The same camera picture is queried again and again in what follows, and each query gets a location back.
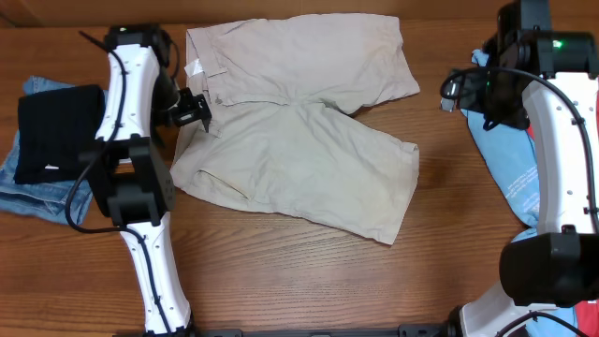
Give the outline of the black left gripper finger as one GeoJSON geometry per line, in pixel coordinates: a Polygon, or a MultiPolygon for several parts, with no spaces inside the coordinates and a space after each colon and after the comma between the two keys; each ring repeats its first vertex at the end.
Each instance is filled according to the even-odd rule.
{"type": "Polygon", "coordinates": [[[193,94],[190,88],[179,90],[179,107],[184,110],[204,110],[208,107],[204,94],[193,94]]]}
{"type": "Polygon", "coordinates": [[[178,126],[200,121],[206,133],[210,132],[212,113],[209,110],[175,110],[170,114],[172,122],[178,126]]]}

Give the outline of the beige khaki shorts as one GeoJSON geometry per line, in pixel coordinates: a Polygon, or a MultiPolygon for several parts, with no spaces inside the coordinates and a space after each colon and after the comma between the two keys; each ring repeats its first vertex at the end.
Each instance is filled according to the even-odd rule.
{"type": "Polygon", "coordinates": [[[358,110],[416,95],[400,21],[365,13],[252,19],[186,33],[187,83],[208,125],[179,134],[185,193],[395,242],[416,191],[419,149],[358,110]]]}

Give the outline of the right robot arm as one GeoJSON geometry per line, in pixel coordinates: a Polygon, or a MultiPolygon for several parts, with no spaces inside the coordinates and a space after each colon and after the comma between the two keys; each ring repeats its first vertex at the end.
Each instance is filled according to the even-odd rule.
{"type": "Polygon", "coordinates": [[[526,117],[533,129],[540,208],[537,233],[508,244],[499,282],[462,306],[452,336],[504,336],[527,320],[598,297],[598,50],[589,33],[552,28],[545,1],[498,13],[487,64],[443,84],[442,97],[476,95],[487,127],[526,117]]]}

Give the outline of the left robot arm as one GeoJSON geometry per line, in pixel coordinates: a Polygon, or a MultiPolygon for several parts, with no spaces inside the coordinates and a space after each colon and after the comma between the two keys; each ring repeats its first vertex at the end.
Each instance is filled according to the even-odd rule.
{"type": "Polygon", "coordinates": [[[169,233],[175,186],[155,146],[158,126],[208,127],[204,95],[169,74],[178,50],[155,23],[112,26],[100,42],[110,61],[106,110],[91,148],[81,154],[85,179],[132,258],[145,311],[145,336],[195,336],[169,233]]]}

